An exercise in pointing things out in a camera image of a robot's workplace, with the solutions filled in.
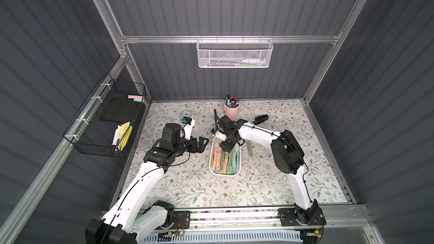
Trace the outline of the pink folding fruit knife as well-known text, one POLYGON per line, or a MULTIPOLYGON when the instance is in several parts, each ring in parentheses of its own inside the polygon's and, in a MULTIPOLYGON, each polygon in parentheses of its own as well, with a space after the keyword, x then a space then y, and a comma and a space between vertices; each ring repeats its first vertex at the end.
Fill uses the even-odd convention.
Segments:
POLYGON ((220 170, 220 158, 222 155, 222 151, 220 147, 215 147, 214 151, 213 151, 213 156, 212 156, 212 164, 211 164, 211 169, 213 171, 219 171, 220 170))

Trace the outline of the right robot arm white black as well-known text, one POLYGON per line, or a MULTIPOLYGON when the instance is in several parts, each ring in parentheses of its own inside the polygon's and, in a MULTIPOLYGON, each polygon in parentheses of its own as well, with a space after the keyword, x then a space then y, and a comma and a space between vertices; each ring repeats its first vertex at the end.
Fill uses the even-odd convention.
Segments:
POLYGON ((223 151, 231 151, 240 141, 253 141, 269 147, 275 166, 287 175, 292 188, 297 222, 300 225, 326 225, 323 210, 308 187, 309 168, 304 160, 304 152, 291 131, 270 131, 244 119, 234 121, 228 116, 219 117, 216 110, 214 124, 215 129, 224 135, 220 143, 223 151))

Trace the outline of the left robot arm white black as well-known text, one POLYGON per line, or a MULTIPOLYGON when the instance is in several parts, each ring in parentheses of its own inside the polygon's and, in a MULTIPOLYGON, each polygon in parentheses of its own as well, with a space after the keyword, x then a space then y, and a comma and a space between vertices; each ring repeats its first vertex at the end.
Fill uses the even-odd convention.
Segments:
POLYGON ((139 172, 118 201, 104 216, 93 219, 85 229, 88 244, 138 244, 155 229, 170 228, 175 219, 174 205, 157 201, 143 215, 139 215, 154 186, 169 168, 175 167, 175 159, 184 153, 205 151, 209 139, 193 138, 194 124, 168 123, 162 136, 146 153, 139 172))

